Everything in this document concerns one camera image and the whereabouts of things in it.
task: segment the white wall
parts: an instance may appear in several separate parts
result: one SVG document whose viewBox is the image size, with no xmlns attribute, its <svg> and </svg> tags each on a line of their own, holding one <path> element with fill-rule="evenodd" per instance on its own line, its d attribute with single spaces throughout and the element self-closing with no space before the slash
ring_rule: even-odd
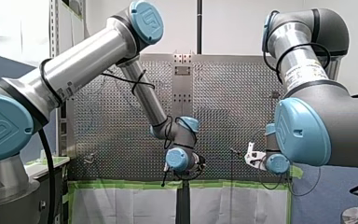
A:
<svg viewBox="0 0 358 224">
<path fill-rule="evenodd" d="M 203 1 L 204 54 L 261 55 L 264 21 L 274 9 L 301 10 L 298 0 Z"/>
<path fill-rule="evenodd" d="M 38 65 L 49 56 L 49 0 L 0 0 L 0 56 Z"/>
<path fill-rule="evenodd" d="M 106 19 L 128 7 L 131 0 L 86 1 L 86 26 L 90 35 L 105 26 Z M 164 20 L 164 36 L 143 53 L 189 53 L 196 51 L 196 2 L 194 0 L 151 0 Z"/>
</svg>

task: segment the blue panel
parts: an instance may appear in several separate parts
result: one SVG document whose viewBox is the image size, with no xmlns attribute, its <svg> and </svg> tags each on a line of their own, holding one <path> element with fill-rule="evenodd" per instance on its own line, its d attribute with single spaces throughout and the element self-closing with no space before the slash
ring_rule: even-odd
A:
<svg viewBox="0 0 358 224">
<path fill-rule="evenodd" d="M 156 8 L 147 2 L 133 2 L 131 23 L 136 33 L 149 45 L 156 44 L 164 33 L 164 24 Z"/>
<path fill-rule="evenodd" d="M 179 119 L 178 124 L 180 124 L 181 126 L 185 127 L 188 129 L 187 126 L 189 126 L 191 128 L 191 130 L 193 130 L 194 133 L 198 133 L 199 132 L 199 127 L 200 127 L 200 123 L 197 119 L 193 119 L 191 117 L 180 117 L 181 119 Z"/>
<path fill-rule="evenodd" d="M 188 156 L 186 152 L 179 147 L 168 150 L 165 161 L 172 170 L 178 172 L 184 171 L 188 166 Z"/>
<path fill-rule="evenodd" d="M 275 121 L 279 148 L 290 161 L 313 166 L 328 163 L 329 134 L 319 115 L 307 103 L 297 98 L 280 101 Z"/>
<path fill-rule="evenodd" d="M 34 123 L 25 107 L 0 95 L 0 160 L 19 153 L 33 131 Z"/>
</svg>

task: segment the green tape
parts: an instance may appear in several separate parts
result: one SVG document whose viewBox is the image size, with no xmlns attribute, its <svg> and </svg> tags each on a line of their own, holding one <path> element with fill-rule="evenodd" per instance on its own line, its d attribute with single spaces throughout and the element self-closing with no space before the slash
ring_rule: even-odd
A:
<svg viewBox="0 0 358 224">
<path fill-rule="evenodd" d="M 290 169 L 290 176 L 301 179 L 304 172 L 301 168 L 292 165 Z"/>
<path fill-rule="evenodd" d="M 68 194 L 62 195 L 62 203 L 67 203 L 68 201 L 69 201 L 69 195 Z"/>
<path fill-rule="evenodd" d="M 167 182 L 165 187 L 161 186 L 160 181 L 141 182 L 141 181 L 127 181 L 127 180 L 85 180 L 85 181 L 70 181 L 68 183 L 70 189 L 180 189 L 182 184 L 180 181 Z M 265 183 L 269 188 L 275 187 L 276 183 Z M 207 188 L 222 188 L 235 187 L 247 189 L 263 189 L 264 187 L 258 182 L 252 181 L 229 181 L 229 180 L 193 180 L 190 183 L 192 189 L 207 189 Z M 277 190 L 285 190 L 287 187 L 280 184 Z"/>
</svg>

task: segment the robotic arm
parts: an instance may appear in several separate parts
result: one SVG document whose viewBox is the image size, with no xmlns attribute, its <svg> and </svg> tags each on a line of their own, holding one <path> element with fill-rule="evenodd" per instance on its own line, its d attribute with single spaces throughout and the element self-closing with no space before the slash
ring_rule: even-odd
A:
<svg viewBox="0 0 358 224">
<path fill-rule="evenodd" d="M 265 50 L 278 60 L 287 93 L 276 108 L 275 124 L 268 126 L 276 137 L 267 140 L 276 141 L 271 145 L 289 161 L 358 167 L 358 99 L 329 79 L 317 58 L 347 53 L 345 22 L 327 9 L 273 14 L 268 20 Z M 319 45 L 329 52 L 316 49 Z"/>
<path fill-rule="evenodd" d="M 139 52 L 156 44 L 162 35 L 158 11 L 147 2 L 133 2 L 109 18 L 99 33 L 43 61 L 38 69 L 19 79 L 0 79 L 0 223 L 38 222 L 39 183 L 28 179 L 19 153 L 48 124 L 53 109 L 112 64 L 134 82 L 132 92 L 152 125 L 152 134 L 173 142 L 166 156 L 167 170 L 188 173 L 203 168 L 205 159 L 193 152 L 198 121 L 188 117 L 169 120 L 153 89 L 142 84 L 148 80 Z M 14 212 L 14 207 L 23 209 Z"/>
</svg>

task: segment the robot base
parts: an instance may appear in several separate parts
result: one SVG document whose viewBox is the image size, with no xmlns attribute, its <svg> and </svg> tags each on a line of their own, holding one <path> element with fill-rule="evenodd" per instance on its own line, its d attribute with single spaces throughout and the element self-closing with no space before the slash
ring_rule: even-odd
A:
<svg viewBox="0 0 358 224">
<path fill-rule="evenodd" d="M 44 208 L 40 202 L 39 182 L 32 180 L 29 188 L 11 200 L 0 202 L 0 224 L 37 224 Z"/>
</svg>

